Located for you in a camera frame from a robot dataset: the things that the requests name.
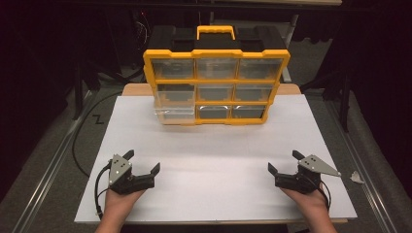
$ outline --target white table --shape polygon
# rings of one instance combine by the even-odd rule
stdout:
[[[129,223],[286,223],[302,221],[294,202],[274,185],[270,162],[294,174],[292,150],[316,154],[335,167],[304,95],[277,95],[263,125],[165,126],[154,115],[152,96],[118,97],[106,135],[76,215],[94,223],[93,189],[98,172],[113,157],[134,150],[133,175],[160,162],[155,187],[139,199]],[[108,173],[100,182],[107,186]],[[340,178],[323,175],[333,220],[357,217]],[[104,207],[104,195],[99,203]]]

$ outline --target dark background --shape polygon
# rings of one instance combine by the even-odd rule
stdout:
[[[412,165],[411,9],[400,1],[344,1],[342,9],[359,7],[376,12],[349,17],[302,14],[292,39],[310,38],[313,43],[333,39],[314,79],[335,70],[351,76],[351,88],[376,142],[412,196],[408,181]],[[92,60],[112,72],[120,72],[120,66],[138,69],[143,65],[142,27],[134,23],[136,19],[145,22],[142,14],[150,23],[145,23],[148,29],[156,24],[192,27],[199,22],[197,12],[183,10],[73,7],[51,1],[0,3],[0,155],[2,177],[7,178],[2,190],[7,191],[48,125],[66,108],[65,97],[74,86],[79,64],[86,67]],[[217,14],[242,17],[235,12]],[[248,15],[258,20],[288,17]],[[202,14],[200,20],[207,18]],[[89,85],[97,82],[93,75],[83,78]]]

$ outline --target gray floor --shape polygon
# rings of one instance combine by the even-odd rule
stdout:
[[[312,45],[309,41],[291,43],[292,60],[289,69],[294,83],[303,84],[312,80],[328,45],[329,43]],[[121,85],[103,83],[102,89],[91,93],[86,102],[91,107],[121,89]],[[348,223],[336,224],[339,232],[412,232],[411,200],[373,141],[356,97],[351,95],[348,119],[350,131],[344,133],[336,122],[337,102],[325,102],[320,96],[320,90],[309,91],[306,96],[338,170],[346,175],[359,171],[366,181],[366,184],[358,184],[353,183],[349,176],[342,177],[359,217]],[[74,162],[72,145],[68,144],[67,148],[61,146],[65,142],[72,142],[64,139],[67,136],[72,136],[73,139],[73,130],[82,122],[81,118],[72,119],[73,93],[67,99],[69,107],[50,125],[1,203],[0,232],[12,232],[15,228],[16,232],[94,231],[95,225],[74,223],[87,177]],[[77,136],[75,154],[87,173],[91,171],[98,153],[115,99],[113,96],[99,103],[86,117]],[[100,116],[99,122],[103,122],[102,124],[96,123],[97,116]],[[305,226],[290,224],[288,228],[290,232],[295,232]],[[205,231],[198,227],[196,230],[180,232],[217,230],[221,229],[208,228]],[[235,231],[276,232],[273,227],[257,226],[252,230],[242,228]]]

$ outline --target handle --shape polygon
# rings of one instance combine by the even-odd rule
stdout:
[[[232,26],[213,25],[213,26],[197,26],[197,40],[200,38],[200,33],[230,33],[234,40],[234,32]]]

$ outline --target person's right hand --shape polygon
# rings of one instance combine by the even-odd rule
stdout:
[[[326,200],[319,190],[307,194],[285,188],[281,190],[296,203],[312,233],[336,232],[326,208]]]

